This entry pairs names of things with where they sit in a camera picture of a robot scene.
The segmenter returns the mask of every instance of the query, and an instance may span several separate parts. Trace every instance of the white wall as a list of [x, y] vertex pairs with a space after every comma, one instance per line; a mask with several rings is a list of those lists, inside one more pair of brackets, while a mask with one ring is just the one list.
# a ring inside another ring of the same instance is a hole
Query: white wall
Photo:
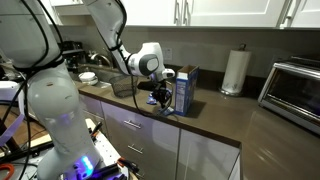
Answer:
[[[93, 23], [88, 26], [60, 27], [66, 40], [82, 41], [86, 50], [103, 52], [105, 47]], [[197, 28], [128, 27], [122, 40], [129, 52], [139, 51], [143, 42], [157, 41], [173, 49], [173, 65], [199, 65], [224, 72], [231, 49], [240, 43], [252, 51], [248, 75], [266, 77], [275, 57], [320, 53], [320, 31], [231, 30]]]

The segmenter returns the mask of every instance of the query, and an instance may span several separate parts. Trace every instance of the faucet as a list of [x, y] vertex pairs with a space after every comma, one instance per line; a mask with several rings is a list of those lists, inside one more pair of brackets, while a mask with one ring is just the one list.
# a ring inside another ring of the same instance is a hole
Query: faucet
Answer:
[[105, 60], [105, 62], [110, 66], [111, 69], [113, 69], [113, 63], [112, 61], [110, 61], [106, 56], [102, 55], [102, 54], [99, 54], [99, 53], [95, 53], [93, 54], [90, 59], [92, 61], [98, 61], [98, 65], [99, 66], [102, 66], [102, 61], [101, 59]]

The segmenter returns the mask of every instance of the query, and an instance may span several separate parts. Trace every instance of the cabinet handle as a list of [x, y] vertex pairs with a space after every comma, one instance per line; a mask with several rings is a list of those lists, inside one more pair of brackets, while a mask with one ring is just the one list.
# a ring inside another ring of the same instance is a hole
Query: cabinet handle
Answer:
[[180, 4], [179, 2], [176, 0], [176, 5], [174, 7], [174, 19], [173, 19], [173, 24], [176, 24], [178, 22], [178, 18], [177, 18], [177, 12], [179, 12], [179, 7], [180, 7]]
[[144, 179], [144, 176], [145, 176], [145, 174], [143, 173], [142, 175], [141, 174], [139, 174], [139, 173], [136, 173], [136, 175], [138, 176], [138, 178], [140, 178], [140, 179]]
[[129, 121], [123, 121], [124, 123], [130, 125], [130, 126], [133, 126], [135, 128], [138, 128], [138, 129], [141, 129], [141, 124], [134, 124], [131, 120]]
[[131, 146], [128, 145], [128, 148], [134, 150], [134, 151], [137, 152], [137, 153], [143, 154], [143, 152], [142, 152], [143, 148], [141, 148], [140, 150], [138, 150], [138, 149], [134, 148], [134, 144], [132, 144]]
[[183, 24], [187, 24], [187, 11], [189, 10], [189, 3], [188, 1], [185, 2], [184, 4], [184, 12], [183, 12]]
[[285, 28], [291, 26], [292, 19], [299, 7], [300, 0], [291, 0], [287, 6], [287, 9], [285, 11], [285, 16], [282, 19], [282, 22], [280, 24], [280, 28]]

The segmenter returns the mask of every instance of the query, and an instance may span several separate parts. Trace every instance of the blue light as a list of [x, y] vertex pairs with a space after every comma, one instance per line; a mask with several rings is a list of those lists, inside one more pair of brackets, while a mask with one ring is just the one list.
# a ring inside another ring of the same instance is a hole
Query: blue light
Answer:
[[84, 165], [85, 168], [85, 177], [91, 176], [92, 172], [93, 172], [93, 166], [91, 164], [91, 162], [89, 161], [87, 156], [82, 156], [81, 161]]

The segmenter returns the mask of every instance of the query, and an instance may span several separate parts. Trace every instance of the wire basket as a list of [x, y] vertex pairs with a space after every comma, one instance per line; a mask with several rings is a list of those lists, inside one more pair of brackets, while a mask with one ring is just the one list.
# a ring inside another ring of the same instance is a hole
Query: wire basket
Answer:
[[[137, 82], [138, 77], [133, 76], [134, 94], [136, 94], [137, 92]], [[113, 77], [110, 79], [110, 83], [112, 85], [113, 93], [115, 96], [120, 98], [132, 96], [132, 85], [130, 76], [121, 75]]]

